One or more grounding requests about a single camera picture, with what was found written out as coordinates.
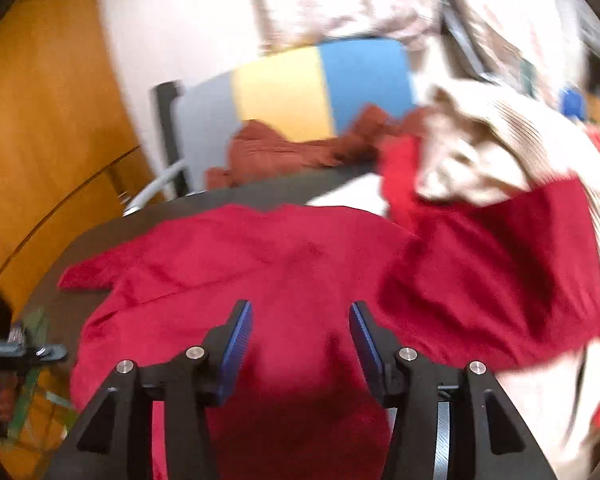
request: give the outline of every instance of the yellow chair panel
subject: yellow chair panel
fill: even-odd
[[[293,142],[334,137],[317,48],[299,48],[241,66],[234,71],[232,86],[241,120],[261,120]]]

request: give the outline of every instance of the blue object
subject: blue object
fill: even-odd
[[[579,120],[584,121],[586,118],[585,114],[585,102],[584,97],[580,92],[573,88],[565,88],[561,92],[562,103],[560,111],[565,117],[577,117]]]
[[[415,107],[408,57],[397,41],[335,41],[318,49],[337,135],[368,103],[395,118]]]
[[[234,392],[235,381],[238,378],[238,371],[247,350],[252,329],[253,309],[251,308],[251,302],[247,301],[242,308],[234,331],[229,339],[229,344],[226,346],[226,350],[222,356],[218,391],[220,404],[224,403]]]
[[[351,305],[349,310],[349,330],[358,352],[358,359],[365,375],[366,384],[376,400],[382,403],[382,382],[384,380],[382,359],[365,324],[362,313],[355,303]]]

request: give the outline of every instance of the chair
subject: chair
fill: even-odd
[[[261,120],[293,142],[346,131],[363,105],[399,117],[414,107],[407,53],[394,40],[346,40],[263,57],[180,91],[156,87],[170,166],[127,205],[142,209],[176,180],[178,195],[204,191],[203,175],[225,166],[242,121]],[[184,184],[178,181],[184,174]]]

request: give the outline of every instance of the white wall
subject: white wall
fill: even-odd
[[[195,85],[258,55],[251,0],[98,0],[109,55],[154,171],[165,166],[150,89]]]

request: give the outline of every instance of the brown cloth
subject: brown cloth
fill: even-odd
[[[206,170],[206,188],[236,187],[306,168],[375,160],[380,144],[399,136],[400,126],[375,105],[366,105],[344,135],[310,142],[291,142],[265,123],[247,121],[229,144],[229,168]]]

